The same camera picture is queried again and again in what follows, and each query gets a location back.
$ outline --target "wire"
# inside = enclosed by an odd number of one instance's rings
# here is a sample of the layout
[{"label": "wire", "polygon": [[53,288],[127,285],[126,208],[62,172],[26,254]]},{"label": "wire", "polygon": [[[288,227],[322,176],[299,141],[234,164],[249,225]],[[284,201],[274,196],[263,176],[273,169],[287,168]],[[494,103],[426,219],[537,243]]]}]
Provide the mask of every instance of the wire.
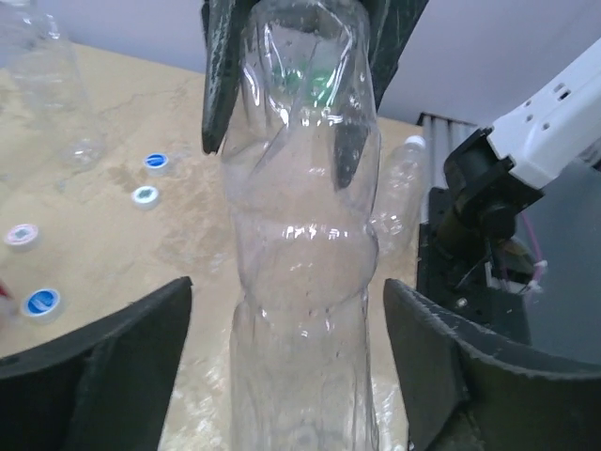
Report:
[{"label": "wire", "polygon": [[477,262],[476,262],[476,264],[475,264],[475,265],[473,265],[473,266],[471,267],[471,269],[470,269],[468,272],[466,272],[466,273],[465,273],[465,275],[464,275],[463,277],[461,277],[461,280],[459,281],[459,283],[458,283],[457,285],[455,285],[455,289],[460,289],[460,288],[461,288],[461,286],[462,286],[463,284],[465,284],[465,282],[468,280],[468,278],[470,278],[470,276],[472,275],[472,273],[473,273],[474,271],[476,271],[476,269],[477,269],[477,268],[478,268],[480,265],[482,265],[483,263],[485,263],[485,262],[486,262],[486,259],[487,259],[487,257],[488,257],[488,256],[484,256],[484,257],[482,257],[482,258],[481,258],[479,261],[477,261]]},{"label": "wire", "polygon": [[495,254],[492,252],[492,242],[490,239],[486,239],[486,250],[488,258],[490,259],[490,264],[492,265],[491,273],[494,273],[497,269],[501,270],[501,284],[505,291],[509,291],[509,274],[507,273],[507,268],[505,268],[502,257],[499,258],[499,261],[495,258]]},{"label": "wire", "polygon": [[540,279],[543,276],[545,265],[543,264],[543,262],[544,262],[543,253],[541,252],[541,247],[538,244],[536,234],[534,233],[534,227],[532,225],[532,222],[530,221],[530,219],[528,218],[528,216],[526,215],[526,213],[524,211],[522,211],[520,213],[520,217],[522,219],[522,222],[524,223],[524,226],[526,227],[526,233],[528,233],[528,237],[530,239],[532,249],[534,250],[534,257],[536,259],[536,263],[534,264],[534,274],[532,275],[532,280],[526,287],[524,287],[522,290],[520,290],[520,292],[522,292],[522,291],[526,290],[527,288],[529,288],[526,293],[526,296],[529,296],[532,293],[532,287],[530,287],[530,285],[531,284],[538,285],[538,282],[540,281]]}]

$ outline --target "clear plastic bottle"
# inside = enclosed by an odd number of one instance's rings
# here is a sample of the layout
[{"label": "clear plastic bottle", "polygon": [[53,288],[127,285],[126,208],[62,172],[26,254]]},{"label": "clear plastic bottle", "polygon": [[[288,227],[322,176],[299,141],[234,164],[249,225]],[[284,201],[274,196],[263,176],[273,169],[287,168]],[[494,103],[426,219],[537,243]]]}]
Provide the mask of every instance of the clear plastic bottle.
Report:
[{"label": "clear plastic bottle", "polygon": [[0,0],[0,48],[50,146],[76,170],[94,167],[106,149],[104,136],[54,17],[30,0]]},{"label": "clear plastic bottle", "polygon": [[425,141],[410,136],[382,165],[372,224],[380,257],[407,249],[419,222],[425,190]]},{"label": "clear plastic bottle", "polygon": [[263,0],[222,154],[244,296],[233,451],[376,451],[367,286],[380,136],[354,0]]}]

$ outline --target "marble-patterned surface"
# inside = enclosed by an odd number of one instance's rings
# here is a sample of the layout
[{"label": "marble-patterned surface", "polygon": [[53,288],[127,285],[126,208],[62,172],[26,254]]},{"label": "marble-patterned surface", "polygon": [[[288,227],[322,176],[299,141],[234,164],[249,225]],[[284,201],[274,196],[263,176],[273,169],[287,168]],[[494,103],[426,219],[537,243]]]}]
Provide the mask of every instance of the marble-patterned surface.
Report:
[{"label": "marble-patterned surface", "polygon": [[[27,254],[0,248],[0,276],[17,299],[54,287],[67,302],[47,326],[4,320],[0,355],[81,327],[188,274],[193,318],[161,450],[227,450],[228,338],[239,282],[219,159],[200,148],[204,77],[86,47],[77,52],[109,147],[100,165],[83,174],[56,162],[0,71],[0,231],[28,222],[42,235],[41,246]],[[379,125],[384,152],[420,132],[386,119]],[[142,159],[154,151],[176,161],[169,176],[148,179]],[[149,182],[162,202],[137,210],[130,193]],[[370,290],[381,451],[403,450],[407,429],[381,290],[385,277],[413,283],[414,271],[414,253],[380,265]]]}]

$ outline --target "robotic arm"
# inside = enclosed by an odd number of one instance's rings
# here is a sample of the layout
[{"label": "robotic arm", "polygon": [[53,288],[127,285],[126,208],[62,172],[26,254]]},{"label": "robotic arm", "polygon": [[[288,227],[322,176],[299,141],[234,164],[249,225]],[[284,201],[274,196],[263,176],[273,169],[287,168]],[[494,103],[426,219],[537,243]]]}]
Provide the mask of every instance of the robotic arm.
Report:
[{"label": "robotic arm", "polygon": [[473,262],[482,239],[509,240],[516,215],[601,136],[601,39],[492,127],[446,160],[453,199],[437,233],[451,256]]}]

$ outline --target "white robotic arm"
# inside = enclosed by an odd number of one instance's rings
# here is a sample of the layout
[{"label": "white robotic arm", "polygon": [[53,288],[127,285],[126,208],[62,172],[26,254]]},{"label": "white robotic arm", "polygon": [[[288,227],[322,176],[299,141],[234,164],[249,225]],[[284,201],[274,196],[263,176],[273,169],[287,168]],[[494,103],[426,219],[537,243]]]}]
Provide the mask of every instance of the white robotic arm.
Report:
[{"label": "white robotic arm", "polygon": [[601,137],[601,39],[531,98],[493,123],[488,143],[509,173],[540,190]]}]

